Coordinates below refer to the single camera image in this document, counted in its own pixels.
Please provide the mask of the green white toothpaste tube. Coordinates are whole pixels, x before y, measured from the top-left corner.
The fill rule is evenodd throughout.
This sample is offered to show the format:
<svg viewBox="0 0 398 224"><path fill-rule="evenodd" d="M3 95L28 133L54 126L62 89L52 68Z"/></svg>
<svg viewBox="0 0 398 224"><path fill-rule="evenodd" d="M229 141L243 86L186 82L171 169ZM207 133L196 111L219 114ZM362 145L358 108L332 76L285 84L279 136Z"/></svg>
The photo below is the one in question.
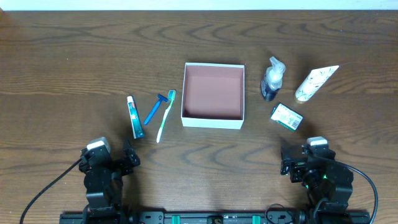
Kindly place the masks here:
<svg viewBox="0 0 398 224"><path fill-rule="evenodd" d="M139 115L137 112L136 104L134 101L134 98L132 96L127 97L127 106L129 110L129 115L130 115L130 120L131 120L131 126L132 126L132 131L133 131L133 138L143 138L144 137L144 131L141 126L141 122L139 119Z"/></svg>

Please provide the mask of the green white soap bar pack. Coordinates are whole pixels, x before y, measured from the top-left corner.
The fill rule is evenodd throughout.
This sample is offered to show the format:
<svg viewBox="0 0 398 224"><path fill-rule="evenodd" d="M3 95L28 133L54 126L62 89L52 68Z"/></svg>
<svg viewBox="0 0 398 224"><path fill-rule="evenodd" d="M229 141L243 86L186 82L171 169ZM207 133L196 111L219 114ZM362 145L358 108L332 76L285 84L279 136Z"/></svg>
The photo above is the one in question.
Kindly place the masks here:
<svg viewBox="0 0 398 224"><path fill-rule="evenodd" d="M303 116L279 103L271 114L271 120L278 122L291 131L296 131Z"/></svg>

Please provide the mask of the blue disposable razor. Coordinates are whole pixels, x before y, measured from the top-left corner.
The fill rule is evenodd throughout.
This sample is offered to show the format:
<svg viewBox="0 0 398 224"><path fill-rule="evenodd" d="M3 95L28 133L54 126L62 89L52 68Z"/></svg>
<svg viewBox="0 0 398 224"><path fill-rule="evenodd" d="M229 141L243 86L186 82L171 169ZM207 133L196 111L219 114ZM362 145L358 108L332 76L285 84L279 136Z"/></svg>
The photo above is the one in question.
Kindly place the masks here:
<svg viewBox="0 0 398 224"><path fill-rule="evenodd" d="M157 110L159 109L159 107L162 104L162 102L167 103L169 101L168 97L165 97L165 96L163 96L161 94L158 94L157 97L158 97L158 100L155 103L154 107L151 109L151 111L148 114L147 118L144 120L144 125L148 125L149 124L149 122L151 121L151 119L153 118L153 116L155 115Z"/></svg>

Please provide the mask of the green white toothbrush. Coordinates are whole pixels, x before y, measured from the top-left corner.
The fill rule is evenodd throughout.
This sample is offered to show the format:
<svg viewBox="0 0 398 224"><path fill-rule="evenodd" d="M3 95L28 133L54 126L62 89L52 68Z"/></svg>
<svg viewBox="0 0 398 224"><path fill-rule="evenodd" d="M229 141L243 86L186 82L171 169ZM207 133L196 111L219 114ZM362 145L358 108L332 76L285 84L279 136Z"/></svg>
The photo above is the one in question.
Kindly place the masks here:
<svg viewBox="0 0 398 224"><path fill-rule="evenodd" d="M162 136L164 125L165 125L166 119L168 117L168 114L169 114L169 112L170 112L170 110L172 108L172 105L173 105L173 103L175 101L175 96L176 96L176 90L170 90L169 91L169 95L168 95L168 99L170 101L170 104L169 104L169 106L167 107L167 109L164 112L164 115L163 115L163 118L162 118L162 123L161 123L161 125L159 127L159 130L158 130L158 133L157 133L156 143L160 143L160 139L161 139L161 136Z"/></svg>

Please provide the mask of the white floral lotion tube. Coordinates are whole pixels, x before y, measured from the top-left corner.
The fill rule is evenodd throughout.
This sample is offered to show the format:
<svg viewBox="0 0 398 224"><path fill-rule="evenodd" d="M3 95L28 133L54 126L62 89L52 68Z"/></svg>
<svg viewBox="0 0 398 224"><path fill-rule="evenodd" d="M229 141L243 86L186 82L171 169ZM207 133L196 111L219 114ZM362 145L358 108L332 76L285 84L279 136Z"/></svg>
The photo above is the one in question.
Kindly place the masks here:
<svg viewBox="0 0 398 224"><path fill-rule="evenodd" d="M295 92L299 103L307 102L322 85L338 70L339 65L312 70Z"/></svg>

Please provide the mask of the clear pump soap bottle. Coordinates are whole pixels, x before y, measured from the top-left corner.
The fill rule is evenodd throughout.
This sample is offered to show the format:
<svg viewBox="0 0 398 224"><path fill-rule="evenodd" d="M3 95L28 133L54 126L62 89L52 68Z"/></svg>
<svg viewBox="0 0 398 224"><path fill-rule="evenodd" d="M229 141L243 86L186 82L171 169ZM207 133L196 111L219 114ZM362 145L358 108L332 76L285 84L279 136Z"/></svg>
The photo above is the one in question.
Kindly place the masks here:
<svg viewBox="0 0 398 224"><path fill-rule="evenodd" d="M278 91L282 88L282 79L285 72L285 65L271 57L271 67L268 67L264 78L261 80L261 93L266 101L272 101Z"/></svg>

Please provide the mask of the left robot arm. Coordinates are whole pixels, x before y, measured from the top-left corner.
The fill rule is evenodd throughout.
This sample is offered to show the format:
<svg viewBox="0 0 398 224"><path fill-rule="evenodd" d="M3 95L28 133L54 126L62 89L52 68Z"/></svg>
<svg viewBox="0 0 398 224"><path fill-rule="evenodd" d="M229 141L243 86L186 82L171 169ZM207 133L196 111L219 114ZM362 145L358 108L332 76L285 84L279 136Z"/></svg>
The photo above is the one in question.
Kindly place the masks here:
<svg viewBox="0 0 398 224"><path fill-rule="evenodd" d="M141 164L130 140L123 144L124 156L114 160L104 137L92 140L81 152L79 170L85 174L88 205L83 209L83 223L128 223L130 217L122 206L123 176Z"/></svg>

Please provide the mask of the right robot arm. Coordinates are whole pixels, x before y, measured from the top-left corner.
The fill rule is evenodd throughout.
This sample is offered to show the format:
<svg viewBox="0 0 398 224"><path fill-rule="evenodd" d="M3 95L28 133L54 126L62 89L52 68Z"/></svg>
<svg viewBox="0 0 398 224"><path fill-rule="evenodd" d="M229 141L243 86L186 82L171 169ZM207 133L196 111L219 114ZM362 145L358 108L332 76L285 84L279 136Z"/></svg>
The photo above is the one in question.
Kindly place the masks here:
<svg viewBox="0 0 398 224"><path fill-rule="evenodd" d="M353 193L353 173L335 161L336 153L328 144L281 147L281 175L289 175L293 183L307 188L314 207L329 213L345 213Z"/></svg>

